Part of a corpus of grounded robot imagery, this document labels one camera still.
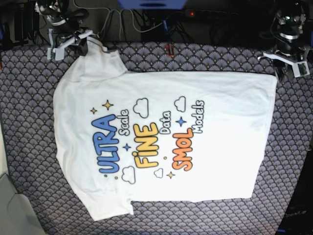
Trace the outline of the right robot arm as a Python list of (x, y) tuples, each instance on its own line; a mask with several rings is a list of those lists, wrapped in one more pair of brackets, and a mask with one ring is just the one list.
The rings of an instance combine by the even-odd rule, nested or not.
[(82, 27), (81, 24), (89, 16), (89, 12), (83, 8), (68, 12), (68, 5), (68, 0), (35, 2), (35, 11), (44, 16), (52, 26), (48, 29), (48, 60), (63, 60), (66, 48), (79, 56), (85, 56), (88, 52), (87, 37), (92, 34), (92, 30)]

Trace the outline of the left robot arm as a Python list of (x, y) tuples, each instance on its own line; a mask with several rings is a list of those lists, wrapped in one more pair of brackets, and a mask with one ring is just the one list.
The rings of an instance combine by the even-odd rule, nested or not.
[(270, 33), (276, 39), (275, 54), (288, 60), (305, 60), (305, 47), (301, 43), (306, 22), (304, 7), (299, 0), (277, 0)]

